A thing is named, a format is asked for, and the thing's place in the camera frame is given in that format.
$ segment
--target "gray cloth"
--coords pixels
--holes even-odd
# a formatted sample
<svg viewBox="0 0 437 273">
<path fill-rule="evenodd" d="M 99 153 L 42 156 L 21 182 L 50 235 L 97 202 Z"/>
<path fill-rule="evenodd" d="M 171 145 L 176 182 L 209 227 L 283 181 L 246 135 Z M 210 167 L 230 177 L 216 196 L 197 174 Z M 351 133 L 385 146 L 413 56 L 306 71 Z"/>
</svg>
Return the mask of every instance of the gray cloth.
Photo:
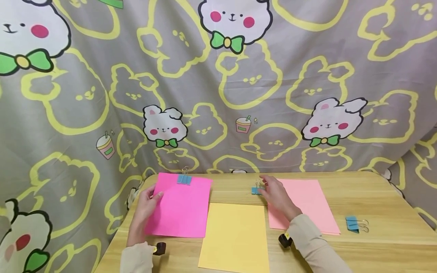
<svg viewBox="0 0 437 273">
<path fill-rule="evenodd" d="M 427 2 L 2 1 L 0 262 L 90 272 L 185 166 L 373 171 L 436 228 Z"/>
</svg>

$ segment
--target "yellow paper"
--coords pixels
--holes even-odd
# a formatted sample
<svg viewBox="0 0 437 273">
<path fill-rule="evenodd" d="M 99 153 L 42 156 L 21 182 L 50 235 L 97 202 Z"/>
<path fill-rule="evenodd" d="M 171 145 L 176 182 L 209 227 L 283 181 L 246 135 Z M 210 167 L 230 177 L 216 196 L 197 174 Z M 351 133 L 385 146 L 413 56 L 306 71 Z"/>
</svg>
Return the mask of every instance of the yellow paper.
<svg viewBox="0 0 437 273">
<path fill-rule="evenodd" d="M 268 273 L 264 206 L 211 203 L 198 266 Z"/>
</svg>

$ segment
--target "beige sleeve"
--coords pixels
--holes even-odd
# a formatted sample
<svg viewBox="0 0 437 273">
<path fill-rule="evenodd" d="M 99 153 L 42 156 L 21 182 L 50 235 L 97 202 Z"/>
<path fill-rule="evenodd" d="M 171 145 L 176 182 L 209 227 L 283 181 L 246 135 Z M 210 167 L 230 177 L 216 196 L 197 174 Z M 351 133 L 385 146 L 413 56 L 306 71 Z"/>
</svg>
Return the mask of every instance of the beige sleeve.
<svg viewBox="0 0 437 273">
<path fill-rule="evenodd" d="M 301 253 L 314 273 L 351 273 L 352 270 L 322 238 L 320 230 L 305 215 L 290 222 L 287 230 L 296 249 Z"/>
<path fill-rule="evenodd" d="M 121 253 L 120 273 L 152 273 L 153 250 L 147 242 L 125 248 Z"/>
</svg>

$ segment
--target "hot pink paper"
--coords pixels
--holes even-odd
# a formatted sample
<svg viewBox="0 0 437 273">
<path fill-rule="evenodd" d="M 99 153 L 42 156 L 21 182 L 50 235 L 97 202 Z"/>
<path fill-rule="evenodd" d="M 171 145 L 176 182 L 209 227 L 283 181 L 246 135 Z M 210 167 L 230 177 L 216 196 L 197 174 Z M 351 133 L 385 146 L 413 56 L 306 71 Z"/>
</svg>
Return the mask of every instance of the hot pink paper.
<svg viewBox="0 0 437 273">
<path fill-rule="evenodd" d="M 178 174 L 159 173 L 154 193 L 164 192 L 146 225 L 146 234 L 204 238 L 210 179 L 192 177 L 191 185 L 177 184 Z"/>
<path fill-rule="evenodd" d="M 317 180 L 278 180 L 282 182 L 294 204 L 310 217 L 320 232 L 340 235 L 340 229 Z M 270 228 L 288 229 L 290 222 L 280 211 L 270 204 L 268 204 L 268 211 Z"/>
</svg>

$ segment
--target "person's left hand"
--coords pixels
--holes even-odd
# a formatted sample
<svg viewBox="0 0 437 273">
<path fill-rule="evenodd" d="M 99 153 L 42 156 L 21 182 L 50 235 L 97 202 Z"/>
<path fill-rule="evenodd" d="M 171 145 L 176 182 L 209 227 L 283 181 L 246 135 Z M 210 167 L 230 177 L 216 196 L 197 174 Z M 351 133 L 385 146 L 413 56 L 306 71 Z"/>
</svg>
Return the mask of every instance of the person's left hand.
<svg viewBox="0 0 437 273">
<path fill-rule="evenodd" d="M 138 194 L 138 203 L 135 210 L 132 223 L 144 224 L 145 221 L 152 215 L 156 208 L 156 204 L 161 199 L 163 192 L 153 195 L 155 185 L 143 190 Z"/>
</svg>

